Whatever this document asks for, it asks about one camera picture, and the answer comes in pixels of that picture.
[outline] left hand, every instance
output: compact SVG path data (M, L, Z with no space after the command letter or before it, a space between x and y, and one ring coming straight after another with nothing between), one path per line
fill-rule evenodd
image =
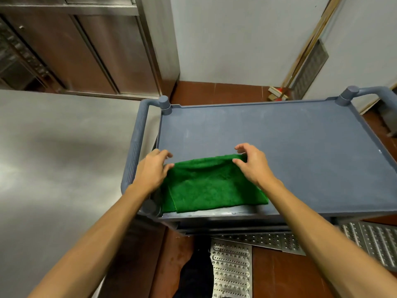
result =
M167 171L174 167L173 163L164 165L164 161L171 157L172 154L166 149L152 150L139 162L133 184L146 189L149 193L159 188L167 176Z

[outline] white wall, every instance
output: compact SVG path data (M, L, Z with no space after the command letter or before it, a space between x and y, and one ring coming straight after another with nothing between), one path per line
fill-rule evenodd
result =
M343 0L322 40L329 59L304 99L339 95L347 86L391 86L397 81L397 0ZM353 100L358 110L376 95Z
M281 85L328 0L171 0L180 79Z

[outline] forearm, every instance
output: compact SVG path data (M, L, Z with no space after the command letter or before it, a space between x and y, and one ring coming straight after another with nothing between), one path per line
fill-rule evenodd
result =
M341 297L395 296L396 279L281 182L261 187Z
M47 273L29 298L87 298L105 275L132 218L148 194L137 185L128 187Z

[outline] black pants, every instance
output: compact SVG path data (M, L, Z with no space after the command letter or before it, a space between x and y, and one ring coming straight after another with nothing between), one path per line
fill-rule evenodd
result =
M179 287L173 298L211 298L214 271L210 254L210 239L200 240L190 260L182 267Z

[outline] microfiber cloth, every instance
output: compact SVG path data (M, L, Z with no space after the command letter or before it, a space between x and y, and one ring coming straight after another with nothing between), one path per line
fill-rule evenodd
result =
M163 212L268 204L265 194L232 162L234 158L247 159L226 155L175 163L161 185Z

